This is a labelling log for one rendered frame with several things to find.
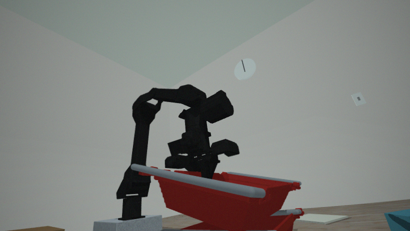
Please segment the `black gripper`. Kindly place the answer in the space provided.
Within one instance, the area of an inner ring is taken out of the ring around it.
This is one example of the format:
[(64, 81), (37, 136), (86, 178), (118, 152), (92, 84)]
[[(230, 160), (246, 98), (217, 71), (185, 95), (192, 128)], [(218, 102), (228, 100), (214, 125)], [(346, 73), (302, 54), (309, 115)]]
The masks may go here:
[(210, 147), (209, 137), (211, 133), (205, 125), (193, 125), (186, 128), (185, 133), (197, 130), (203, 142), (203, 149), (194, 148), (187, 152), (187, 156), (175, 155), (165, 159), (165, 168), (183, 169), (191, 172), (201, 172), (202, 178), (212, 179), (217, 164), (221, 161), (218, 155), (225, 154), (232, 157), (240, 154), (238, 145), (228, 139), (223, 139), (212, 143)]

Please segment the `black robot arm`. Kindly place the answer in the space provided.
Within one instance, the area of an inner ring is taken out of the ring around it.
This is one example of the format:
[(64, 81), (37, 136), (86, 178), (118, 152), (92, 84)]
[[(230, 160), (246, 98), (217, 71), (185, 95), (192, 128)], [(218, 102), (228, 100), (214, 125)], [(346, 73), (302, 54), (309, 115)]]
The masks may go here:
[[(157, 104), (147, 102), (151, 99), (157, 100)], [(234, 114), (234, 107), (222, 90), (207, 98), (205, 92), (191, 84), (182, 85), (178, 89), (153, 87), (149, 92), (140, 95), (132, 106), (135, 134), (131, 165), (147, 166), (150, 124), (161, 109), (162, 102), (179, 103), (190, 107), (187, 110), (183, 109), (178, 116), (184, 119), (185, 129), (195, 125), (207, 127), (207, 121), (213, 124)], [(167, 145), (172, 157), (188, 153), (194, 148), (204, 149), (202, 138), (197, 129), (183, 133), (181, 139), (169, 142)], [(116, 192), (117, 200), (123, 199), (122, 217), (118, 218), (121, 221), (146, 217), (141, 216), (141, 205), (142, 197), (148, 196), (151, 175), (139, 175), (139, 171), (132, 170), (131, 165), (125, 171), (123, 180)]]

